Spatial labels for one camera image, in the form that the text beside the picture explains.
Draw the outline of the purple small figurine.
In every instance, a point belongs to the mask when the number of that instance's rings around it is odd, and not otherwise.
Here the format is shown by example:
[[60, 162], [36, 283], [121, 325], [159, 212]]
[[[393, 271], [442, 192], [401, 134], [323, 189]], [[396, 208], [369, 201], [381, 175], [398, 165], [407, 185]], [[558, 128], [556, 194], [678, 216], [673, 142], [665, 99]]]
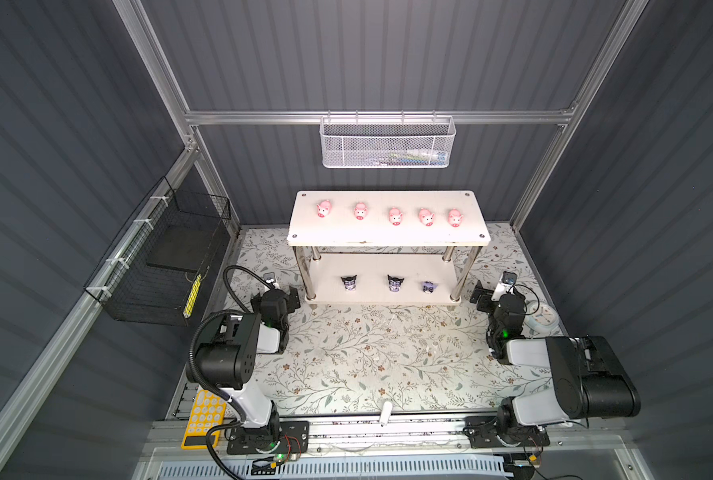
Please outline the purple small figurine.
[[424, 281], [422, 283], [422, 290], [424, 293], [428, 293], [428, 294], [434, 293], [437, 288], [438, 288], [438, 284], [436, 284], [434, 282]]

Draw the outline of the black purple figurine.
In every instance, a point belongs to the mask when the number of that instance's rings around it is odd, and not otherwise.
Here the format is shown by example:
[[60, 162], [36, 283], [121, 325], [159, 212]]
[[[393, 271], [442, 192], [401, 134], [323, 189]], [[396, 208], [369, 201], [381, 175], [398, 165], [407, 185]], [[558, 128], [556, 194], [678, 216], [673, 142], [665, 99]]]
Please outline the black purple figurine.
[[354, 291], [357, 288], [358, 276], [356, 276], [356, 275], [342, 276], [340, 278], [340, 281], [342, 281], [342, 286], [344, 286], [344, 290]]
[[405, 281], [404, 277], [388, 275], [388, 286], [390, 292], [398, 293], [402, 289], [402, 285]]

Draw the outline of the pink pig toy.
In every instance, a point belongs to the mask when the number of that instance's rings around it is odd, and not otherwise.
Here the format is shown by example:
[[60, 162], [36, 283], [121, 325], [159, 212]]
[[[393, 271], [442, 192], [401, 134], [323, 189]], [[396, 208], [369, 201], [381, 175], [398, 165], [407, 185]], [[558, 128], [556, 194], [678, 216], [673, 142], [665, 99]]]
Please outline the pink pig toy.
[[390, 209], [389, 221], [392, 226], [400, 226], [403, 222], [403, 217], [404, 214], [399, 208], [393, 207]]
[[332, 212], [332, 203], [330, 203], [330, 200], [322, 200], [322, 202], [316, 206], [316, 214], [318, 214], [320, 218], [328, 217], [330, 212]]
[[420, 222], [424, 226], [432, 226], [435, 223], [435, 214], [428, 208], [423, 208], [419, 212]]
[[462, 225], [464, 220], [464, 214], [458, 209], [451, 209], [448, 214], [448, 224], [454, 228], [458, 228]]
[[356, 219], [360, 221], [365, 220], [368, 216], [368, 213], [369, 210], [366, 204], [360, 202], [356, 204], [356, 206], [354, 206], [354, 217], [356, 217]]

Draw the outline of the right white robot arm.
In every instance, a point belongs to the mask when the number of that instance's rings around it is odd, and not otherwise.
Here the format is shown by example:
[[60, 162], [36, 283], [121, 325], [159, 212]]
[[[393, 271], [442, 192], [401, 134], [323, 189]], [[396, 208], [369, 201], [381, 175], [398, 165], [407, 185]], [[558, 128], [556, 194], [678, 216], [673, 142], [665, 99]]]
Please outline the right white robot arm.
[[500, 438], [516, 443], [550, 425], [640, 413], [641, 396], [605, 338], [524, 336], [524, 323], [540, 311], [540, 303], [528, 306], [511, 272], [494, 290], [477, 283], [471, 302], [488, 315], [486, 340], [494, 360], [544, 368], [552, 377], [552, 385], [543, 391], [502, 401], [494, 421]]

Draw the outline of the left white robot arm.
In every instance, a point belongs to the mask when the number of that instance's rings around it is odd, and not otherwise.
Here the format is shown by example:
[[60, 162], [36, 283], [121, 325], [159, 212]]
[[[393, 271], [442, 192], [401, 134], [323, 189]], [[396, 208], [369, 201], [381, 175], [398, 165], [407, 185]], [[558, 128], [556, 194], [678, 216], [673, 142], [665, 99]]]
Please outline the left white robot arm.
[[256, 360], [284, 353], [300, 295], [294, 287], [271, 289], [252, 298], [252, 306], [250, 312], [225, 309], [204, 318], [190, 340], [186, 378], [226, 401], [240, 426], [260, 429], [272, 423], [276, 406], [252, 381]]

